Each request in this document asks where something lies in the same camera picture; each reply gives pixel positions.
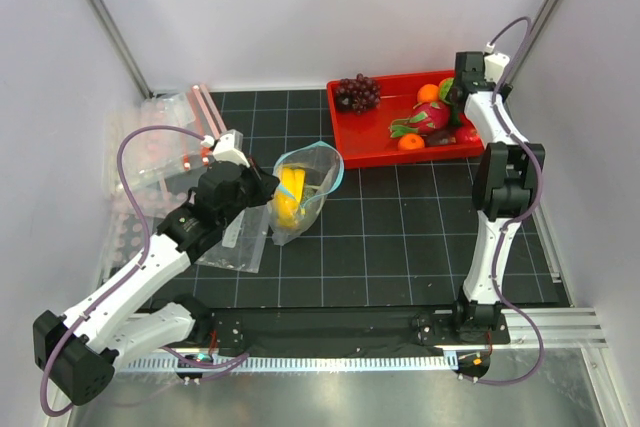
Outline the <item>clear zip bag white label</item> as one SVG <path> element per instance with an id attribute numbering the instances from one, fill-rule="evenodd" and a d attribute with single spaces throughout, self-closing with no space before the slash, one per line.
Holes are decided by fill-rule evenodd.
<path id="1" fill-rule="evenodd" d="M 245 209 L 226 228 L 222 240 L 201 256 L 197 264 L 236 272 L 258 273 L 268 222 L 266 206 Z"/>

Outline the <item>yellow banana bunch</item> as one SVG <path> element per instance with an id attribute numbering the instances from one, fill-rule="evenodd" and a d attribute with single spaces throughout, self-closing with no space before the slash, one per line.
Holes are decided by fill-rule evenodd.
<path id="1" fill-rule="evenodd" d="M 302 199 L 306 172 L 300 167 L 280 165 L 276 168 L 280 184 L 273 198 L 273 214 L 278 228 L 293 230 L 304 214 Z"/>

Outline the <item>green netted melon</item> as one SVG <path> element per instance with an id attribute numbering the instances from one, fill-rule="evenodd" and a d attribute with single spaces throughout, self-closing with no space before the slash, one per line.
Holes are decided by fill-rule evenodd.
<path id="1" fill-rule="evenodd" d="M 321 191 L 319 186 L 304 184 L 302 197 L 300 200 L 300 208 L 306 209 L 308 204 L 315 202 L 317 199 L 322 198 L 323 196 L 324 193 Z"/>

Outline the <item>clear zip bag blue zipper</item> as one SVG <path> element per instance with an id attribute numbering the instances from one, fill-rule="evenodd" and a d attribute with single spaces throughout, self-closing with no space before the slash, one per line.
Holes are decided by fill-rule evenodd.
<path id="1" fill-rule="evenodd" d="M 268 205 L 269 225 L 272 230 L 272 241 L 276 246 L 286 245 L 313 226 L 320 216 L 327 197 L 342 183 L 345 170 L 344 160 L 340 153 L 322 141 L 283 154 L 273 168 L 273 174 L 278 179 L 276 168 L 280 165 L 304 169 L 306 172 L 305 184 L 319 186 L 324 196 L 307 205 L 298 227 L 293 230 L 276 226 L 272 199 Z"/>

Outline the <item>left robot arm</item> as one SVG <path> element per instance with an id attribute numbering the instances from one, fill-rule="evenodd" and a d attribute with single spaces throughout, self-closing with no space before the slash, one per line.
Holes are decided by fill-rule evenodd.
<path id="1" fill-rule="evenodd" d="M 255 163 L 213 162 L 128 264 L 64 313 L 41 313 L 33 323 L 33 348 L 35 363 L 43 372 L 43 410 L 56 414 L 48 405 L 50 383 L 71 405 L 82 406 L 106 389 L 119 368 L 137 358 L 175 342 L 190 347 L 207 343 L 211 311 L 187 295 L 137 322 L 129 318 L 220 243 L 245 210 L 271 201 L 279 184 L 276 176 Z"/>

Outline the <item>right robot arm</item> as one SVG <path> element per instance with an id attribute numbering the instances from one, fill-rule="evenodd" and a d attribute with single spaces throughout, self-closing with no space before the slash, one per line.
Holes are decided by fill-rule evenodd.
<path id="1" fill-rule="evenodd" d="M 484 153 L 472 186 L 478 234 L 469 273 L 450 319 L 453 336 L 479 343 L 500 329 L 503 278 L 514 237 L 540 201 L 544 147 L 530 143 L 504 106 L 508 56 L 458 52 L 447 99 L 473 124 Z"/>

